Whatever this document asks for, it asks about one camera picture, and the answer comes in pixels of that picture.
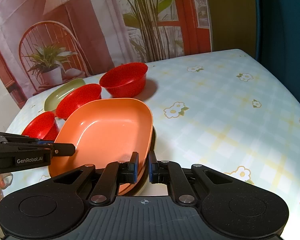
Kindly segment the red bowl middle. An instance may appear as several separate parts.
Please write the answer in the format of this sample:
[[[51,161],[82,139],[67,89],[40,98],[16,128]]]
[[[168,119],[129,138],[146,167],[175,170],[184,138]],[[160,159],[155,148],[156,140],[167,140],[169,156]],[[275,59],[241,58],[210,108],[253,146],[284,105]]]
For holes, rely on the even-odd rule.
[[[56,116],[66,120],[75,110],[91,101],[101,99],[102,87],[90,83],[76,88],[61,100],[56,108]]]

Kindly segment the printed backdrop curtain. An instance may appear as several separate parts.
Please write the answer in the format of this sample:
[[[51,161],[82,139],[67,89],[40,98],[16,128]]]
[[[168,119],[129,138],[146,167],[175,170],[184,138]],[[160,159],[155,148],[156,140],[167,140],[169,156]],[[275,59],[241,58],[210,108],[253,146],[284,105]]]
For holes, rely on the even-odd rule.
[[[211,49],[207,0],[0,0],[0,79],[18,107],[77,77]]]

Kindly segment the red bowl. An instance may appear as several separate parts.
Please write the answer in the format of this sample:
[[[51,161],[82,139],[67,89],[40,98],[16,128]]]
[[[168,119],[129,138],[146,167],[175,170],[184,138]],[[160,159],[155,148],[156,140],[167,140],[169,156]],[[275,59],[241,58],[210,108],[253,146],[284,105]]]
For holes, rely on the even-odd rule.
[[[147,71],[145,63],[122,64],[107,71],[99,84],[114,98],[133,98],[143,91]]]
[[[21,135],[54,141],[59,133],[59,128],[53,112],[44,112],[35,117],[23,130]]]
[[[61,100],[56,108],[56,116],[66,120],[75,110],[91,101],[101,99],[102,87],[90,83],[76,88]]]

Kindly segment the green square plate near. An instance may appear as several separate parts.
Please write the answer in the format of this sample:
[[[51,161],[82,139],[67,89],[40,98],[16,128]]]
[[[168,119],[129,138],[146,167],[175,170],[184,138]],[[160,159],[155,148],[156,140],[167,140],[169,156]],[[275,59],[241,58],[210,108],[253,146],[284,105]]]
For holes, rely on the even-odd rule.
[[[138,172],[137,182],[136,184],[130,184],[127,187],[127,192],[123,194],[124,196],[128,196],[128,197],[137,196],[143,191],[143,189],[147,184],[152,182],[152,172],[153,172],[152,161],[154,158],[153,155],[155,154],[154,148],[155,148],[156,137],[157,137],[156,130],[153,127],[149,150],[146,155],[145,162],[141,167],[141,171]]]

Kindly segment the orange square plate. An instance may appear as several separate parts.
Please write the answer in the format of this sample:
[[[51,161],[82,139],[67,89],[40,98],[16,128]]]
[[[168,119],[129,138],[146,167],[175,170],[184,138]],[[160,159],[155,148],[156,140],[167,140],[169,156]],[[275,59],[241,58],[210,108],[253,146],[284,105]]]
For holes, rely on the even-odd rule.
[[[49,175],[56,177],[85,164],[104,168],[114,161],[129,161],[139,154],[136,184],[120,186],[119,195],[132,196],[142,187],[146,160],[153,133],[153,115],[140,100],[131,98],[101,99],[86,103],[65,121],[57,143],[70,143],[76,148],[71,157],[54,157]]]

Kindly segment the green square plate far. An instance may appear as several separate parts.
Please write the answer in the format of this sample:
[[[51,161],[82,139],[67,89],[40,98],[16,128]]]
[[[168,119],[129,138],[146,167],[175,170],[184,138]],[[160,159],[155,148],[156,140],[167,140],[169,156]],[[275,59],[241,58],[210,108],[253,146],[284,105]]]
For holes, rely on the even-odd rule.
[[[55,112],[58,104],[72,91],[85,85],[82,78],[73,79],[52,92],[44,102],[44,111]]]

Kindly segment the red bowl nearest left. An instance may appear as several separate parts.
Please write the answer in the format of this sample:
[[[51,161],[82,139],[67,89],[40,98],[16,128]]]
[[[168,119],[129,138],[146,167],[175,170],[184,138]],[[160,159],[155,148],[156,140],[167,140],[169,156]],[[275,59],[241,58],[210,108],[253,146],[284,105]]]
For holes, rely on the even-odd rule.
[[[59,128],[53,112],[44,112],[35,117],[23,130],[21,135],[54,141],[59,133]]]

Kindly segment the red bowl far right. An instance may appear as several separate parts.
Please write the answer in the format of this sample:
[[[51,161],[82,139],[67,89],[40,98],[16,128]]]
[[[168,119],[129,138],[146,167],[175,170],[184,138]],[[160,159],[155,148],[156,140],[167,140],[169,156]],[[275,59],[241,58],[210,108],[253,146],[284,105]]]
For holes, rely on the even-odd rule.
[[[114,98],[133,98],[143,91],[147,71],[145,63],[122,64],[107,71],[99,84]]]

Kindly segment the green square plate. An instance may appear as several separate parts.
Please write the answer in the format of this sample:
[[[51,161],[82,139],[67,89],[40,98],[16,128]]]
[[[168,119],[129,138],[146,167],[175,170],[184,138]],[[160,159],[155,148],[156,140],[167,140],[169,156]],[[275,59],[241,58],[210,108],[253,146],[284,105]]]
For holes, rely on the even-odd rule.
[[[44,102],[44,111],[55,112],[58,104],[72,91],[85,85],[82,78],[73,79],[52,92]]]
[[[152,161],[154,158],[153,155],[155,154],[154,148],[155,148],[156,137],[157,137],[156,130],[153,127],[149,150],[146,155],[145,162],[141,167],[141,171],[138,172],[137,182],[136,184],[130,184],[127,187],[127,192],[123,194],[124,196],[128,196],[128,197],[137,196],[143,191],[143,189],[147,184],[152,182],[152,172],[153,172]]]

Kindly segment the floral plaid tablecloth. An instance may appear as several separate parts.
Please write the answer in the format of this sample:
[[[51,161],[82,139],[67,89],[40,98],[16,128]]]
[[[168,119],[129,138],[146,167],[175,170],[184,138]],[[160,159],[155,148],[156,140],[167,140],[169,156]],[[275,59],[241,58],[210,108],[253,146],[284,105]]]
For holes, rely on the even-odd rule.
[[[152,112],[156,158],[201,164],[277,194],[289,209],[281,238],[191,238],[194,227],[181,226],[190,212],[166,185],[149,183],[98,208],[92,226],[100,229],[88,238],[8,239],[300,239],[300,103],[289,90],[238,49],[146,65],[146,85],[131,99]],[[102,87],[101,99],[121,98]],[[31,170],[34,184],[54,178],[50,165]]]

